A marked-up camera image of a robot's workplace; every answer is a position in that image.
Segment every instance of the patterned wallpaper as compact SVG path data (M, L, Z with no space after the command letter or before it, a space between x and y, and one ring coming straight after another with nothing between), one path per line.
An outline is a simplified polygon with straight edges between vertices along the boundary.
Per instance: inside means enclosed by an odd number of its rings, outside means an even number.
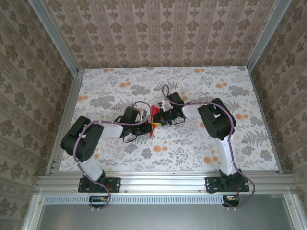
M307 0L292 0L252 71L285 173L307 213Z
M0 229L22 223L45 174L71 75L27 0L0 1Z
M245 65L277 0L44 0L80 68Z

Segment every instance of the wall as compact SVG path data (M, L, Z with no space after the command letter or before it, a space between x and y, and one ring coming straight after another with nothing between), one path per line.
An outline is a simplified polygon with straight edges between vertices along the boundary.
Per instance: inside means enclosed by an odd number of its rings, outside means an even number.
M80 68L245 65L277 0L44 0Z
M27 0L0 1L0 229L18 229L45 174L71 74Z
M307 0L293 0L252 71L285 173L307 213Z

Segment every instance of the red object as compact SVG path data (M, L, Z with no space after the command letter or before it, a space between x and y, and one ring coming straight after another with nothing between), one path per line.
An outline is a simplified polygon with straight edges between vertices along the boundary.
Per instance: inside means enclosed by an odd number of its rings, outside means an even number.
M160 109L152 105L152 115L151 115L152 131L150 132L150 137L152 137L154 129L157 127L157 125L154 124L153 116L156 115L158 112L160 112Z

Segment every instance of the wallpaper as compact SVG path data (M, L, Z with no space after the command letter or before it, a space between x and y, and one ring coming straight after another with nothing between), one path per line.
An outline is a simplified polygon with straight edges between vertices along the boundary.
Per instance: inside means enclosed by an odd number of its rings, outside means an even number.
M138 100L159 108L164 84L169 85L170 93L178 92L186 103L220 98L236 118L233 137L238 167L278 170L245 66L86 69L72 123L82 115L91 120L115 120ZM137 104L137 108L148 111L144 104ZM220 169L216 142L197 117L173 126L158 126L152 137L142 135L131 143L119 138L100 138L94 157L108 171ZM67 153L60 169L79 170Z
M243 66L277 0L44 0L79 68Z
M71 74L26 0L0 1L0 229L22 224L45 174Z
M252 71L285 173L307 213L307 1L293 0Z

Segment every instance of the floral tabletop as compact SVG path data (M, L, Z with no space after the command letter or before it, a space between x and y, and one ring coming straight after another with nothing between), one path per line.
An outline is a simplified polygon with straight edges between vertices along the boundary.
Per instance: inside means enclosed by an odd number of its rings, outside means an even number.
M134 101L157 105L161 88L170 87L184 102L220 98L236 118L234 147L243 170L277 170L277 163L246 67L161 67L86 69L72 124L80 116L114 120ZM147 109L146 105L138 108ZM157 127L134 142L101 138L94 152L104 170L218 170L219 154L213 138L198 118L176 126ZM78 170L63 154L61 170Z

